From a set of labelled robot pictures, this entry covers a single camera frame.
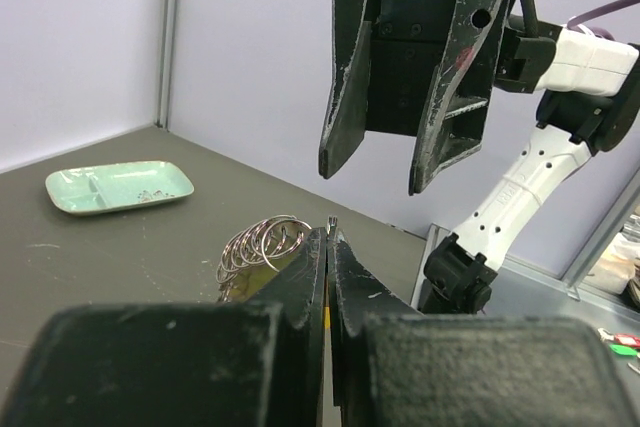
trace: metal ring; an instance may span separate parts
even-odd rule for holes
[[[290,226],[296,227],[295,234]],[[225,245],[216,270],[216,280],[220,284],[221,302],[226,302],[233,290],[233,281],[244,270],[260,265],[267,265],[275,272],[279,270],[271,260],[281,259],[295,252],[311,230],[306,222],[293,215],[276,215],[253,224],[238,232]]]

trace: gray table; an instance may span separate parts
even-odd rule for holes
[[[44,187],[59,169],[154,159],[178,165],[193,196],[78,218],[58,211]],[[337,215],[359,259],[406,301],[424,248],[422,239],[154,127],[0,175],[0,213],[0,403],[54,312],[87,303],[213,301],[224,245],[263,218],[287,213],[323,226]],[[326,424],[336,419],[328,412]]]

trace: green object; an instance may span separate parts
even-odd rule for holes
[[[638,355],[636,349],[627,345],[609,344],[609,347],[611,347],[611,350],[613,350],[613,352],[618,355],[629,357],[635,357],[636,355]]]
[[[178,167],[160,161],[60,170],[45,184],[56,207],[74,215],[147,207],[193,193]]]

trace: purple cable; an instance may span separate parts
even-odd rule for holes
[[[613,35],[611,35],[611,32],[609,32],[607,29],[603,29],[602,27],[590,27],[585,25],[584,28],[587,30],[590,30],[595,34],[596,37],[600,37],[601,39],[616,40],[613,38]],[[583,34],[585,33],[580,25],[567,27],[567,29],[572,30],[574,32],[581,32]]]
[[[574,17],[567,22],[567,28],[573,30],[573,27],[576,27],[578,24],[583,24],[589,20],[597,19],[603,15],[611,14],[612,12],[617,12],[618,10],[626,9],[627,7],[637,4],[640,4],[640,0],[616,0],[615,2],[597,7]]]

